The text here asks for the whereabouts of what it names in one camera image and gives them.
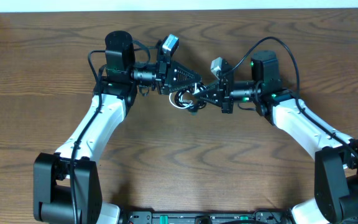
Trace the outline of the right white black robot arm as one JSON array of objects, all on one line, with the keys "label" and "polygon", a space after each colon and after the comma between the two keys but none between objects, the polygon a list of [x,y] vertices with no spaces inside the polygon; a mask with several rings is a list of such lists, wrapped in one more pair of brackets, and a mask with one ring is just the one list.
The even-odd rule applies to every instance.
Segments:
[{"label": "right white black robot arm", "polygon": [[289,134],[314,160],[314,197],[295,205],[287,222],[344,223],[358,218],[358,139],[334,129],[283,87],[273,51],[250,59],[252,79],[234,81],[232,67],[221,57],[211,63],[217,81],[195,94],[232,113],[235,102],[253,102],[271,125]]}]

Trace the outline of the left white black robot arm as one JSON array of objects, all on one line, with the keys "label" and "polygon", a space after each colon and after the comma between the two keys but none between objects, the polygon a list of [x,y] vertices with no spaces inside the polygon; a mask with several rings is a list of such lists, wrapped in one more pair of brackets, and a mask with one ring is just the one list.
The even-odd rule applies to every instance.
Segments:
[{"label": "left white black robot arm", "polygon": [[148,89],[167,95],[193,87],[201,77],[172,57],[179,45],[168,35],[155,45],[157,60],[138,62],[138,50],[150,48],[123,30],[109,33],[106,63],[92,73],[92,102],[81,123],[54,153],[34,162],[34,218],[45,223],[124,223],[117,205],[104,202],[98,163],[114,130],[124,121],[138,94]]}]

